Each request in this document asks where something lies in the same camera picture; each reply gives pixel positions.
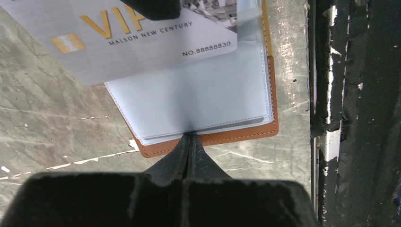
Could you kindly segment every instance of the gray stone floor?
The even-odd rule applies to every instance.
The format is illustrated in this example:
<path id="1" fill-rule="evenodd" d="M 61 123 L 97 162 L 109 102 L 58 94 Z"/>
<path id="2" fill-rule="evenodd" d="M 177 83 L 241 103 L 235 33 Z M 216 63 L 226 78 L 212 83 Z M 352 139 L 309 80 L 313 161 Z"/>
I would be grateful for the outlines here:
<path id="1" fill-rule="evenodd" d="M 268 4 L 280 133 L 206 151 L 234 178 L 294 180 L 310 190 L 305 1 Z M 128 146 L 131 135 L 104 86 L 75 81 L 2 8 L 0 21 L 0 219 L 34 173 L 140 172 L 160 159 Z"/>

